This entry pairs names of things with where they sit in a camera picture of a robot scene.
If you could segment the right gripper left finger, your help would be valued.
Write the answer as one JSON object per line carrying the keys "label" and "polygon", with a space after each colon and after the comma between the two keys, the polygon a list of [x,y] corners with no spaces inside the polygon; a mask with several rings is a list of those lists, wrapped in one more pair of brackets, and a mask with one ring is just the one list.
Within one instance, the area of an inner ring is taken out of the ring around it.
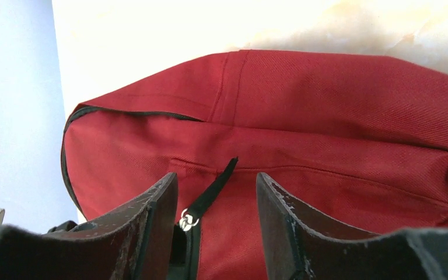
{"label": "right gripper left finger", "polygon": [[168,173],[143,194],[69,231],[0,226],[0,279],[165,279],[178,186]]}

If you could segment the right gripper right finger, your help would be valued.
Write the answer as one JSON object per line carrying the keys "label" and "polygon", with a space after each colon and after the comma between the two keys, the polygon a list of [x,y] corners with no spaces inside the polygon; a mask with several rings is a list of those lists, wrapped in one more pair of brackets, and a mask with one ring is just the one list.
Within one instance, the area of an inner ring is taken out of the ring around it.
{"label": "right gripper right finger", "polygon": [[256,179],[269,279],[448,279],[448,228],[376,234],[351,226]]}

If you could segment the red backpack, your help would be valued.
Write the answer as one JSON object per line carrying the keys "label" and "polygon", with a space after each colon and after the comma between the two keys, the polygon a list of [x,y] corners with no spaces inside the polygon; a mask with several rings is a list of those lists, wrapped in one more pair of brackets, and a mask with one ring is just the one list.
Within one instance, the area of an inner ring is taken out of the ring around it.
{"label": "red backpack", "polygon": [[178,178],[180,279],[265,279],[256,177],[356,227],[448,227],[448,74],[391,57],[241,50],[85,101],[61,165],[87,219]]}

